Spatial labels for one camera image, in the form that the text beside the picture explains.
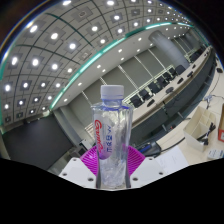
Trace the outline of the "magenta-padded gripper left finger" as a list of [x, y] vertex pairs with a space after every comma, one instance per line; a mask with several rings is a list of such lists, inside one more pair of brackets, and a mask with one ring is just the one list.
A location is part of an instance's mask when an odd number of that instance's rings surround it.
[[80, 158], [72, 157], [59, 176], [84, 188], [95, 188], [98, 172], [96, 147]]

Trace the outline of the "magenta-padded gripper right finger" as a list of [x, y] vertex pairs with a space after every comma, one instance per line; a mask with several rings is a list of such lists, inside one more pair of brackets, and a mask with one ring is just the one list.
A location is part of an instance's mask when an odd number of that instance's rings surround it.
[[165, 176], [153, 157], [145, 157], [137, 149], [128, 148], [126, 187], [140, 188]]

